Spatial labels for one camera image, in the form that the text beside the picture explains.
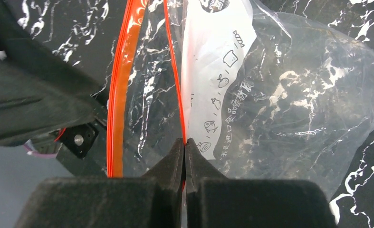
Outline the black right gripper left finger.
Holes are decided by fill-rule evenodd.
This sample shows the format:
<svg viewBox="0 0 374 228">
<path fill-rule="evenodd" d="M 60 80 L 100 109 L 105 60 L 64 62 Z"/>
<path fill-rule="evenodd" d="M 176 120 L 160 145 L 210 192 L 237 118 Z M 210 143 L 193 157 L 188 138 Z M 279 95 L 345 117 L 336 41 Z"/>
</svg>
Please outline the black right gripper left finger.
<svg viewBox="0 0 374 228">
<path fill-rule="evenodd" d="M 72 177 L 41 182 L 17 228 L 179 228 L 184 145 L 138 178 Z"/>
</svg>

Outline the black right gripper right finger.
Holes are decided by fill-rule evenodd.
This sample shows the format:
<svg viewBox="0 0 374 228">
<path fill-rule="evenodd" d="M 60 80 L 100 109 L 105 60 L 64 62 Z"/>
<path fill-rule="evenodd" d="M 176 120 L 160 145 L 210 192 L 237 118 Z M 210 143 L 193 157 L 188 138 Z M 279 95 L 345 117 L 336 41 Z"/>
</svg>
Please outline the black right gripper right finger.
<svg viewBox="0 0 374 228">
<path fill-rule="evenodd" d="M 306 180 L 229 179 L 189 139 L 185 146 L 190 228 L 334 228 L 322 190 Z"/>
</svg>

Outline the clear zip top bag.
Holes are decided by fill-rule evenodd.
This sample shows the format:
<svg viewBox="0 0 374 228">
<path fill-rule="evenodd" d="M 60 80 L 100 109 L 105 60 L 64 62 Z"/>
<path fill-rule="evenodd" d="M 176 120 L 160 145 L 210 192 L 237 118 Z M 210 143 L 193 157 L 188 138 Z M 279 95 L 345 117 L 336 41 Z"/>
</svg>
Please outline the clear zip top bag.
<svg viewBox="0 0 374 228">
<path fill-rule="evenodd" d="M 191 138 L 227 177 L 332 198 L 374 130 L 374 50 L 258 0 L 130 0 L 107 105 L 109 177 Z"/>
</svg>

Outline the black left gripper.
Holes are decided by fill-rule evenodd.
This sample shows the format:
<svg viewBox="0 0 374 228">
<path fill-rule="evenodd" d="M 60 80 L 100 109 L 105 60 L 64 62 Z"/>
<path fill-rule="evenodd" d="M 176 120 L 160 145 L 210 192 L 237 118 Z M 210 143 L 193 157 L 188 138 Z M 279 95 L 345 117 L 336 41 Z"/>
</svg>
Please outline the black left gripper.
<svg viewBox="0 0 374 228">
<path fill-rule="evenodd" d="M 99 119 L 108 91 L 35 41 L 0 0 L 0 146 Z"/>
</svg>

